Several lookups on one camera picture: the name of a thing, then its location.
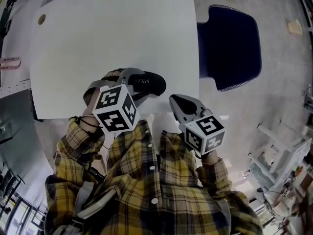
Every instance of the blue chair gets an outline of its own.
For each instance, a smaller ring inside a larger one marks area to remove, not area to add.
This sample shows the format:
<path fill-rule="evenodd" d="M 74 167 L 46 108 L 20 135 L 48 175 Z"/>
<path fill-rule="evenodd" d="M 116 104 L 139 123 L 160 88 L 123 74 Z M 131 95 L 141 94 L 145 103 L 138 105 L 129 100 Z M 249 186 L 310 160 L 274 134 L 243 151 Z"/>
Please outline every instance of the blue chair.
<path fill-rule="evenodd" d="M 200 78 L 213 78 L 227 91 L 256 78 L 262 67 L 259 31 L 253 17 L 211 5 L 209 20 L 197 23 Z"/>

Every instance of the shirt button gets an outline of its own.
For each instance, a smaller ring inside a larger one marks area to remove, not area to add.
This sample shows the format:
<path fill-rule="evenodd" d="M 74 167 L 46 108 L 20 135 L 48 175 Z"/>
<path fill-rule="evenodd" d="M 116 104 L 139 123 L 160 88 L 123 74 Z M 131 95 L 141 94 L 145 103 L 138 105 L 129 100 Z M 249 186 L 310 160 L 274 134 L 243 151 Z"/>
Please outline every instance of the shirt button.
<path fill-rule="evenodd" d="M 154 198 L 153 200 L 151 200 L 151 203 L 154 204 L 154 205 L 157 204 L 158 203 L 158 199 Z"/>

